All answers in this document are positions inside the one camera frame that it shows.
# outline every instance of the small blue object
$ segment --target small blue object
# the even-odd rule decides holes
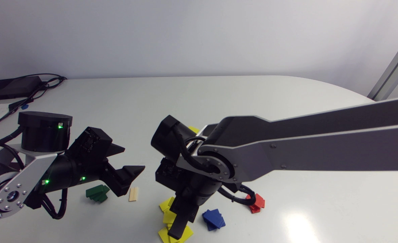
[[[202,214],[202,217],[208,226],[208,231],[213,231],[214,229],[225,226],[225,221],[218,209],[207,210]]]

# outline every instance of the black power supply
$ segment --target black power supply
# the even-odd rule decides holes
[[[41,86],[38,76],[0,80],[0,100],[29,97]]]

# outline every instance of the red block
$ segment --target red block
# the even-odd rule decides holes
[[[250,195],[247,195],[245,198],[250,199],[251,197]],[[256,193],[256,203],[248,207],[250,208],[252,214],[260,212],[260,208],[265,208],[265,200],[263,199],[263,197]]]

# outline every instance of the white tabletop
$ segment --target white tabletop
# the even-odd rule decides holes
[[[132,184],[139,200],[109,192],[97,204],[85,190],[102,182],[76,186],[69,189],[63,219],[25,207],[0,220],[0,242],[161,242],[157,232],[165,225],[158,204],[174,192],[155,182],[162,155],[150,142],[169,114],[202,128],[229,115],[276,120],[369,102],[328,83],[284,76],[67,80],[28,110],[72,115],[71,142],[93,126],[124,146],[109,161],[116,169],[146,166]],[[0,124],[0,138],[16,127],[14,114]],[[398,242],[398,172],[274,171],[245,184],[266,200],[265,209],[251,214],[217,193],[199,212],[219,209],[226,226],[208,232],[197,217],[188,223],[194,235],[187,242]],[[57,204],[60,192],[49,197]]]

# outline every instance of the green block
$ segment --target green block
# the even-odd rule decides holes
[[[104,193],[100,192],[100,193],[97,193],[97,194],[92,195],[92,196],[89,197],[89,198],[90,198],[90,200],[95,200],[96,198],[100,197],[100,196],[103,195],[103,194],[104,194]]]
[[[100,197],[94,199],[94,201],[98,201],[100,203],[104,202],[107,199],[106,194],[102,194]]]
[[[106,194],[108,191],[110,191],[110,189],[106,185],[104,185],[104,194]]]
[[[98,185],[93,188],[86,190],[86,197],[91,197],[92,195],[104,192],[104,186]]]

